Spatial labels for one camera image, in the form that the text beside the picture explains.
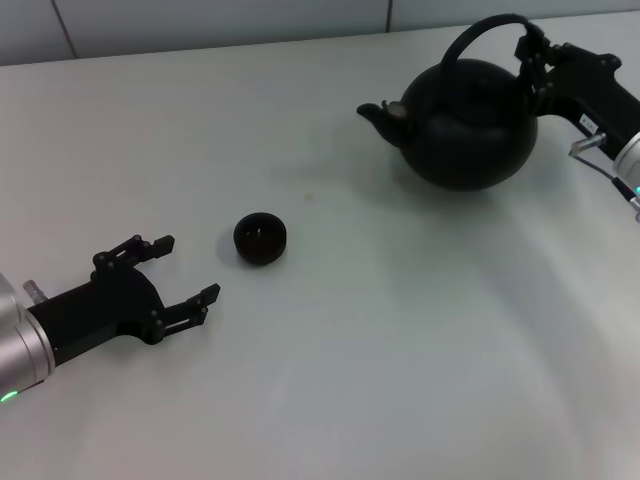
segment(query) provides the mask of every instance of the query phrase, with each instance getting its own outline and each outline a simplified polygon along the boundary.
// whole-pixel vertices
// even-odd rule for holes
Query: green indicator light
[[[9,392],[4,397],[0,398],[0,402],[4,403],[7,400],[9,400],[11,397],[15,397],[17,394],[18,394],[18,392],[16,392],[16,391]]]

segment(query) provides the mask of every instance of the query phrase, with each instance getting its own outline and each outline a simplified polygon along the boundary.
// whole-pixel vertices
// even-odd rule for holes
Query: cable
[[[613,184],[613,186],[616,187],[616,190],[618,190],[620,195],[622,195],[627,202],[632,202],[635,200],[636,192],[634,192],[631,188],[629,188],[622,180],[620,180],[620,178],[614,177],[610,173],[606,172],[604,169],[594,165],[591,162],[586,161],[580,155],[569,155],[569,156],[571,158],[575,158],[583,165],[586,165],[587,167],[594,169],[596,172],[601,173],[602,175],[607,177],[609,180],[611,180],[611,183]]]
[[[606,172],[604,169],[594,165],[591,162],[588,162],[587,160],[585,160],[584,158],[582,158],[580,155],[570,155],[571,158],[575,158],[576,160],[578,160],[580,163],[586,165],[587,167],[593,168],[596,172],[600,172],[602,175],[604,175],[605,177],[607,177],[609,180],[611,180],[613,182],[614,180],[614,176],[611,175],[610,173]]]

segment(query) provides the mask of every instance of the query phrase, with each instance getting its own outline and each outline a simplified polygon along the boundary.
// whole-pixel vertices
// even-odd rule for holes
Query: teapot handle
[[[451,96],[450,86],[453,83],[452,78],[455,73],[456,62],[462,52],[483,33],[486,33],[496,27],[514,23],[524,25],[527,30],[527,39],[530,42],[531,51],[541,53],[545,51],[546,47],[549,45],[549,41],[545,38],[544,32],[540,27],[531,23],[522,15],[507,13],[480,20],[465,30],[464,33],[462,33],[462,35],[460,35],[451,44],[444,54],[444,57],[442,57],[440,68],[442,69],[441,85],[443,89],[443,98],[448,99]]]

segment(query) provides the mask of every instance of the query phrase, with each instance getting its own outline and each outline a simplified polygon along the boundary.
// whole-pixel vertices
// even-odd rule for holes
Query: teapot spout
[[[360,105],[358,115],[369,120],[378,133],[391,145],[406,148],[411,143],[411,125],[407,109],[399,102],[382,102],[382,107],[373,103]]]

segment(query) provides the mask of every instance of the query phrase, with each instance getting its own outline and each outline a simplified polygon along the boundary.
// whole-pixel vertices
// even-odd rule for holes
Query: white table
[[[545,20],[619,55],[640,13]],[[167,304],[219,282],[207,323],[119,338],[0,410],[3,480],[637,480],[640,225],[567,158],[438,192],[355,108],[398,99],[446,28],[0,69],[0,270],[49,295],[135,233]],[[469,50],[515,71],[522,30]],[[289,231],[262,269],[231,230]]]

